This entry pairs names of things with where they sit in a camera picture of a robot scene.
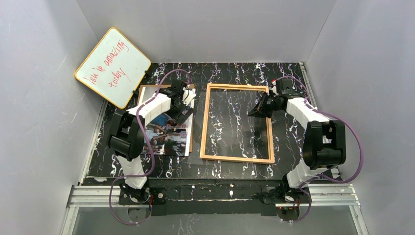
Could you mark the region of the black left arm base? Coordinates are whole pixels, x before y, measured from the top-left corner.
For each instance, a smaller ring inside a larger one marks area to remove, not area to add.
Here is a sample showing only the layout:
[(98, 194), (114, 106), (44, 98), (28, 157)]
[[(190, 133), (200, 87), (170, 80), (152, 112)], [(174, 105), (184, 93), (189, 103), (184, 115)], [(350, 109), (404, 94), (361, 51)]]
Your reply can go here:
[(120, 186), (118, 203), (120, 205), (164, 205), (166, 196), (167, 192), (164, 188), (135, 189), (125, 185)]

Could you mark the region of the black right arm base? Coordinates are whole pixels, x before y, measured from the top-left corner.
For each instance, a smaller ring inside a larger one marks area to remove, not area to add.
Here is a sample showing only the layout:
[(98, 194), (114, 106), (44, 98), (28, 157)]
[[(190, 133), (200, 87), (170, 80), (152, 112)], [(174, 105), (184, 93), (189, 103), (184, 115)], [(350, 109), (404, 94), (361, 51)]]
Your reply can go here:
[(311, 201), (308, 187), (290, 188), (282, 183), (275, 187), (264, 187), (257, 194), (263, 204), (287, 203), (299, 207)]

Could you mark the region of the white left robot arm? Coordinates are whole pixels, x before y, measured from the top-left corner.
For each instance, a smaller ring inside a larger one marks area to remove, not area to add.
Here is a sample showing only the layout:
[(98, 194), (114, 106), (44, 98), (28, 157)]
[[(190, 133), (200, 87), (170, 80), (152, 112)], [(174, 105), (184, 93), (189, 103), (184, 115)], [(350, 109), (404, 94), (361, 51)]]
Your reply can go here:
[(161, 117), (166, 117), (165, 124), (171, 127), (185, 124), (193, 114), (195, 96), (194, 88), (176, 80), (168, 87), (159, 85), (138, 106), (128, 110), (118, 109), (114, 113), (107, 146), (114, 151), (121, 164), (127, 186), (143, 188), (153, 168), (144, 172), (140, 156), (145, 151), (153, 158), (154, 146), (164, 144), (162, 132), (150, 133), (147, 128), (157, 127), (155, 122)]

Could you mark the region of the wooden picture frame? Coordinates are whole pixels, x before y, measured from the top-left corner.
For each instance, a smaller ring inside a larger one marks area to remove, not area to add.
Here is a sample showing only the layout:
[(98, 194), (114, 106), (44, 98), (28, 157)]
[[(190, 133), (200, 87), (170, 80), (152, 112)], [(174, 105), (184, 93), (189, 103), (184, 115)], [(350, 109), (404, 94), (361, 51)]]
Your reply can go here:
[(203, 126), (202, 126), (202, 133), (201, 133), (200, 159), (211, 160), (211, 161), (237, 162), (237, 163), (274, 164), (275, 163), (274, 143), (273, 143), (272, 124), (271, 124), (270, 118), (266, 118), (267, 143), (268, 143), (268, 155), (269, 155), (268, 159), (217, 156), (217, 155), (205, 154), (211, 89), (257, 91), (257, 92), (266, 92), (266, 93), (269, 91), (269, 88), (267, 86), (208, 83), (207, 89), (206, 89), (204, 118), (203, 118)]

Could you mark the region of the clear frame glass sheet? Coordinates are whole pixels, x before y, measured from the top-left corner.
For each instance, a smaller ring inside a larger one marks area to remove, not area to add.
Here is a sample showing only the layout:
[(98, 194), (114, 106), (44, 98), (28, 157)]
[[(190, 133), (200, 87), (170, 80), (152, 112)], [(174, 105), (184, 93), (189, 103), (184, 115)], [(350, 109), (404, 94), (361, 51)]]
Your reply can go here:
[[(261, 92), (257, 91), (211, 90), (205, 154), (269, 158), (266, 118), (248, 116), (260, 97)], [(205, 100), (206, 91), (198, 90), (194, 103), (192, 151), (188, 157), (191, 166), (206, 163), (200, 159)], [(277, 153), (275, 147), (274, 143), (274, 155)]]

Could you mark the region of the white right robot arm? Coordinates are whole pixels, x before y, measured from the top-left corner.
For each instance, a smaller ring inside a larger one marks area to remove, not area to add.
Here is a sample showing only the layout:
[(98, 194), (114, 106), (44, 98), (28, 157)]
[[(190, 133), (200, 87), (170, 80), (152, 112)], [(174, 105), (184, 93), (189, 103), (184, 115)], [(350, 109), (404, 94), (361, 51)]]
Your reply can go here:
[(307, 186), (311, 179), (346, 161), (345, 124), (320, 114), (308, 96), (293, 88), (293, 76), (272, 81), (248, 116), (270, 118), (276, 111), (292, 116), (305, 130), (302, 159), (283, 177), (286, 190)]

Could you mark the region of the printed colour photo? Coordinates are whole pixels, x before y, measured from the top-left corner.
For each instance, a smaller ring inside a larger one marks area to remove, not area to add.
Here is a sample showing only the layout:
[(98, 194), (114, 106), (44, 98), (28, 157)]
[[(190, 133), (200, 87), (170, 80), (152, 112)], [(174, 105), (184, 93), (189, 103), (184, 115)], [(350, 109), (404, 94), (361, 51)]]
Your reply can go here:
[(169, 121), (172, 118), (166, 114), (157, 116), (145, 127), (155, 155), (189, 156), (192, 150), (192, 119), (191, 114), (181, 124), (172, 126)]

